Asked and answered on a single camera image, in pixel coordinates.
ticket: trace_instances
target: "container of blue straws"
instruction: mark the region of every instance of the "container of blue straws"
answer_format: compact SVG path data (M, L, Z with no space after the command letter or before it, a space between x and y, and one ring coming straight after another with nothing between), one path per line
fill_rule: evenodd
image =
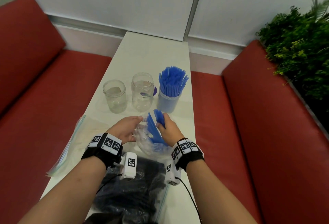
M166 113L174 112L187 80L188 76L184 70L175 66L165 68L159 74L157 109Z

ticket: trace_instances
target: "person's left arm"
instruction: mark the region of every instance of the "person's left arm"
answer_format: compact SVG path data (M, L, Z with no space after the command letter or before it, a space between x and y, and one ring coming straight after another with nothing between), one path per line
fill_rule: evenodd
M142 117L126 117L107 132L122 140L135 141L132 132ZM91 156L81 160L19 222L19 224L81 224L105 176L105 164Z

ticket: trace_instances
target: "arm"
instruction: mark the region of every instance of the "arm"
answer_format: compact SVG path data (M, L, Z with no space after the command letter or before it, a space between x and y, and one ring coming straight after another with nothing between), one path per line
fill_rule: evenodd
M107 132L122 140L135 141L132 131L142 117L126 117ZM19 224L81 224L105 176L104 163L95 156L81 160L19 222Z
M162 138L171 147L184 138L168 114L164 113L165 126L157 124ZM204 224L257 224L241 202L213 174L203 160L189 162L186 172Z

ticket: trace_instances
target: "sofa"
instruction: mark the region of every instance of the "sofa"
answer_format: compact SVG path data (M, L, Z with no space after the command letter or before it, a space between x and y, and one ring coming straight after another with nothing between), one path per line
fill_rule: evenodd
M40 199L110 57L70 51L35 0L0 7L0 223ZM329 142L253 41L191 73L196 142L256 221L328 223Z

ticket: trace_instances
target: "person's left hand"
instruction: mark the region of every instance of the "person's left hand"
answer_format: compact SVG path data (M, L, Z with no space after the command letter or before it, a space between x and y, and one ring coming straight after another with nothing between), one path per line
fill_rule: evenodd
M127 142L135 142L136 139L133 136L133 131L142 120L143 117L125 117L114 124L106 132L119 138L122 141L122 144Z

